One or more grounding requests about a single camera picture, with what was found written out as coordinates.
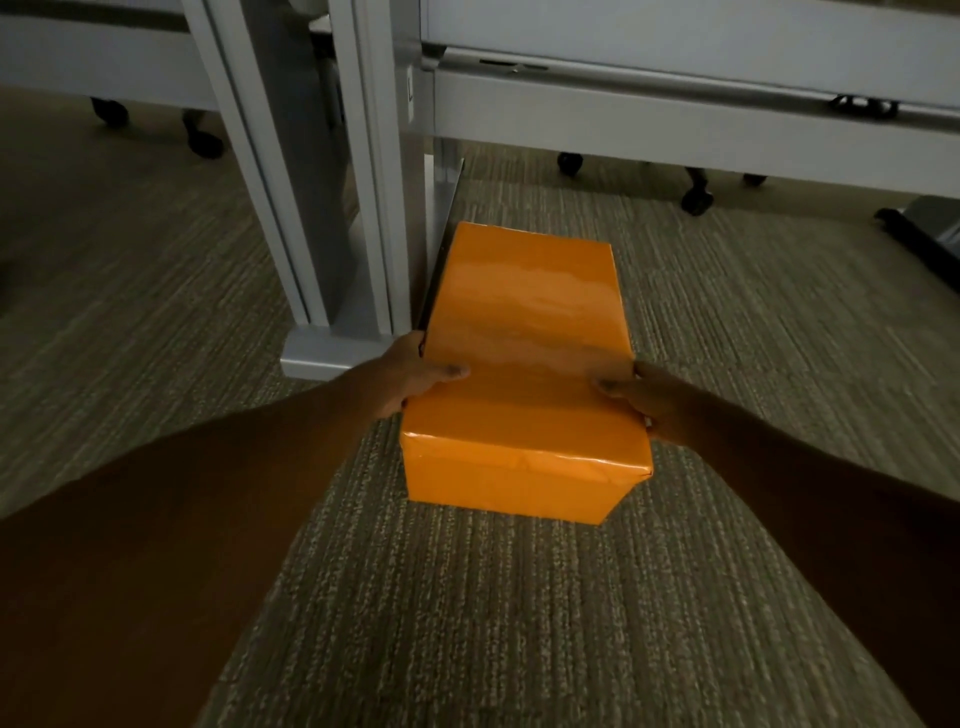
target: box lid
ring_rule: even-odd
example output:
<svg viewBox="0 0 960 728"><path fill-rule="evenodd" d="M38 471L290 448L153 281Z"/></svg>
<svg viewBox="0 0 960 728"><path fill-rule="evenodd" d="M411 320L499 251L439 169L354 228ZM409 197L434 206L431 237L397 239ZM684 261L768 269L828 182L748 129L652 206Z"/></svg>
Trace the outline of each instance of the box lid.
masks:
<svg viewBox="0 0 960 728"><path fill-rule="evenodd" d="M652 472L641 418L590 384L633 370L609 245L461 223L424 356L471 373L408 403L406 454L621 484Z"/></svg>

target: orange box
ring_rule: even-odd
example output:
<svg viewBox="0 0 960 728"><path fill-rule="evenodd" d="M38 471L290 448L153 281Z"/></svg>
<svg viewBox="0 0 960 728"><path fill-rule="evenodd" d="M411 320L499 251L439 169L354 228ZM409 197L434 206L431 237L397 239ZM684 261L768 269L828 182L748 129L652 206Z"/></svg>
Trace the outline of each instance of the orange box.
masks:
<svg viewBox="0 0 960 728"><path fill-rule="evenodd" d="M461 223L423 355L470 376L411 400L411 500L600 523L653 473L642 419L592 376L631 376L610 245Z"/></svg>

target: person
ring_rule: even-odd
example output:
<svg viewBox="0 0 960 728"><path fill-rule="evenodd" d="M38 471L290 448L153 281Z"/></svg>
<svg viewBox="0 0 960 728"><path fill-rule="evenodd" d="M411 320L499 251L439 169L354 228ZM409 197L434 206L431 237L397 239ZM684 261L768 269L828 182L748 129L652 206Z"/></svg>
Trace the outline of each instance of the person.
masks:
<svg viewBox="0 0 960 728"><path fill-rule="evenodd" d="M422 333L337 379L136 449L0 522L0 725L186 726L374 420L466 368ZM960 678L960 504L652 365L598 381L692 448L930 725Z"/></svg>

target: person's left hand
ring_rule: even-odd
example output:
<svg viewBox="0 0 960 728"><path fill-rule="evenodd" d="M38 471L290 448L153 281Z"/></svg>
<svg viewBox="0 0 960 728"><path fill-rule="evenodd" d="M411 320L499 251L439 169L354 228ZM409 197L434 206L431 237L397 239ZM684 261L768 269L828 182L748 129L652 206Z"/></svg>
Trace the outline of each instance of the person's left hand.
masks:
<svg viewBox="0 0 960 728"><path fill-rule="evenodd" d="M399 412L408 397L426 392L442 381L462 379L469 367L461 364L437 364L420 356L423 331L411 331L398 338L386 353L372 363L387 385L387 401L378 417L390 417Z"/></svg>

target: white sticker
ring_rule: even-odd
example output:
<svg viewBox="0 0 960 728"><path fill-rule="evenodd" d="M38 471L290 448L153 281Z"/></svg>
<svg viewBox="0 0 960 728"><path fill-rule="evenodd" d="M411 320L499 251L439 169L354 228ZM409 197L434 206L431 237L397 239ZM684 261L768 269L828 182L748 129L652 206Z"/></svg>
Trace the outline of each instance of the white sticker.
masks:
<svg viewBox="0 0 960 728"><path fill-rule="evenodd" d="M414 67L407 66L407 123L414 123Z"/></svg>

